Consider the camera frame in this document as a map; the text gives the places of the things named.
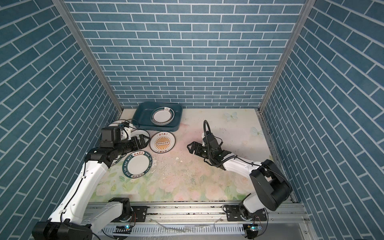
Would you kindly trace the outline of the teal plastic bin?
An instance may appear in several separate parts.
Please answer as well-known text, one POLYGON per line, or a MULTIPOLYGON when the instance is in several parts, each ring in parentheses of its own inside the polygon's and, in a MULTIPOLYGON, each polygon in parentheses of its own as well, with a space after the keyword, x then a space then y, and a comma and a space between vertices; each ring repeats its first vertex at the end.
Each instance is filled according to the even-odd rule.
POLYGON ((144 102, 139 105, 132 118, 134 126, 140 130, 175 132, 179 129, 183 108, 180 104, 175 103, 155 103, 144 102), (151 122, 151 113, 159 107, 169 107, 174 110, 174 119, 165 126, 157 126, 151 122))

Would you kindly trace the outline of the green striped rim plate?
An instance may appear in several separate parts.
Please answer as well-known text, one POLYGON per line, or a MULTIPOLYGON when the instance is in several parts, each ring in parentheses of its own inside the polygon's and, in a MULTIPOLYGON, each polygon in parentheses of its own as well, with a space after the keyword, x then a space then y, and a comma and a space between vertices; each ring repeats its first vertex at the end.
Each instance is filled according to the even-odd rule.
POLYGON ((157 126, 168 125, 175 117, 175 112, 169 107, 159 107, 152 111, 151 122, 157 126))

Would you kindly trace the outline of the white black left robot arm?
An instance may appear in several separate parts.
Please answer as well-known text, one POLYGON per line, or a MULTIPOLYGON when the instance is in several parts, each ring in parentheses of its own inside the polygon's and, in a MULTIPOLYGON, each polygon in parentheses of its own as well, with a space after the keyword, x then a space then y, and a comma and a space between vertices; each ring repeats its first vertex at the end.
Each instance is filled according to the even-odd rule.
POLYGON ((101 130, 98 147, 89 150, 71 189, 46 221, 37 222, 32 230, 35 240, 91 240, 113 220, 129 223, 134 216, 128 198, 113 198, 83 224, 83 217, 93 192, 118 157, 146 148, 150 134, 145 130, 131 132, 120 124, 101 130))

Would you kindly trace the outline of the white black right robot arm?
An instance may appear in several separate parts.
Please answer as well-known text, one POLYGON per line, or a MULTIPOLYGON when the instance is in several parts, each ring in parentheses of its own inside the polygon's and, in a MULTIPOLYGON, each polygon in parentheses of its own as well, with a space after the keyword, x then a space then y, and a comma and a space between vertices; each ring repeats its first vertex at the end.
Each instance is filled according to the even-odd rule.
POLYGON ((205 132, 202 143, 192 142, 187 149, 191 154, 203 158, 208 165, 234 172, 252 182, 255 192, 239 204, 240 215, 245 220, 255 217, 259 210, 277 210, 292 192, 291 184, 273 161, 244 160, 223 150, 212 133, 205 132))

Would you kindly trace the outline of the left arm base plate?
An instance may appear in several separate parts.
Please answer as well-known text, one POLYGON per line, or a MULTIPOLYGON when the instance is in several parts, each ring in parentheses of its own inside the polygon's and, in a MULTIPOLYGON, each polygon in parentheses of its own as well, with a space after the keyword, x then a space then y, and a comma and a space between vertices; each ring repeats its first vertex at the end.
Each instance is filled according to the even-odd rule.
POLYGON ((118 217, 118 221, 131 224, 145 222, 147 211, 147 206, 133 206, 129 210, 123 210, 122 215, 118 217))

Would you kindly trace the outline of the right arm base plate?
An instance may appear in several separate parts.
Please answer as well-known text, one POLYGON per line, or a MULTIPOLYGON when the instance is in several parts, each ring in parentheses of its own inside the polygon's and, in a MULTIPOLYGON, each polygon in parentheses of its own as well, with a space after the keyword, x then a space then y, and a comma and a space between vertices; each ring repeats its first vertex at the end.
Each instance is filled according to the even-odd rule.
POLYGON ((266 221, 267 212, 265 209, 256 211, 255 213, 248 213, 243 207, 239 205, 224 205, 223 211, 227 216, 228 222, 240 222, 240 221, 266 221))

